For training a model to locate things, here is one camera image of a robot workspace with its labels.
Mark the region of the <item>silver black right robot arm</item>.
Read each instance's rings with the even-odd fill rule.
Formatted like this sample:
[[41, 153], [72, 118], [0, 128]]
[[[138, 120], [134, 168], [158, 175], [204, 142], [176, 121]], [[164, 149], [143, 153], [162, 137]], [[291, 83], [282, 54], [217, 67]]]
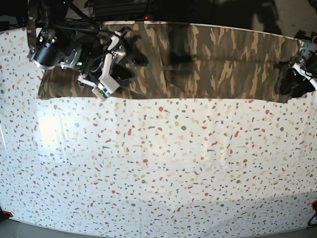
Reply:
[[43, 70], [78, 72], [79, 86], [91, 88], [101, 100], [122, 88], [133, 72], [121, 61], [147, 65], [147, 58], [125, 36], [131, 29], [102, 29], [70, 0], [31, 0], [28, 3], [29, 61]]

